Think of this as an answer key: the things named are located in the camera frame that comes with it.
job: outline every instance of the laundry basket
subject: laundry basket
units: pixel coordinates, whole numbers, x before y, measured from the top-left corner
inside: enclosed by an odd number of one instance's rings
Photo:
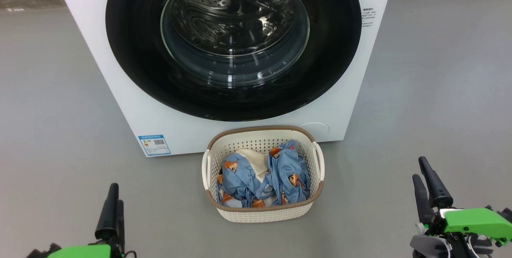
[[[311,191],[303,202],[263,208],[231,208],[219,204],[216,177],[226,157],[238,149],[252,149],[267,154],[289,140],[296,140],[298,152],[305,158]],[[266,126],[235,129],[223,132],[212,139],[203,155],[203,185],[206,195],[219,213],[231,222],[259,223],[297,218],[304,215],[320,196],[324,187],[325,165],[322,149],[313,136],[302,128],[293,126]]]

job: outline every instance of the basket handle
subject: basket handle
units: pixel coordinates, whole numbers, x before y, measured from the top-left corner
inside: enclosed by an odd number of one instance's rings
[[[318,164],[318,168],[320,169],[320,181],[324,181],[325,177],[325,162],[324,162],[324,153],[320,148],[318,143],[313,142],[313,146],[315,147],[315,162]]]
[[[206,149],[203,155],[201,171],[203,171],[203,186],[205,190],[210,188],[210,149]]]

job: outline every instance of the white washing machine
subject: white washing machine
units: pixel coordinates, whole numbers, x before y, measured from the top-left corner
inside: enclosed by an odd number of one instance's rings
[[[146,156],[225,130],[342,140],[387,0],[66,0]]]

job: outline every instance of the washing machine door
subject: washing machine door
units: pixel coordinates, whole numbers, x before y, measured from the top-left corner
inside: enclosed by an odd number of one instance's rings
[[[357,49],[361,11],[358,0],[108,0],[106,32],[153,98],[246,121],[296,110],[334,85]]]

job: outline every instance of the clothes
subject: clothes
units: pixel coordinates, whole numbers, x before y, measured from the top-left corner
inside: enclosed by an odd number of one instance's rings
[[[290,140],[267,155],[239,149],[225,159],[217,178],[218,201],[228,207],[297,203],[309,198],[309,184],[306,163],[296,150],[296,141]]]

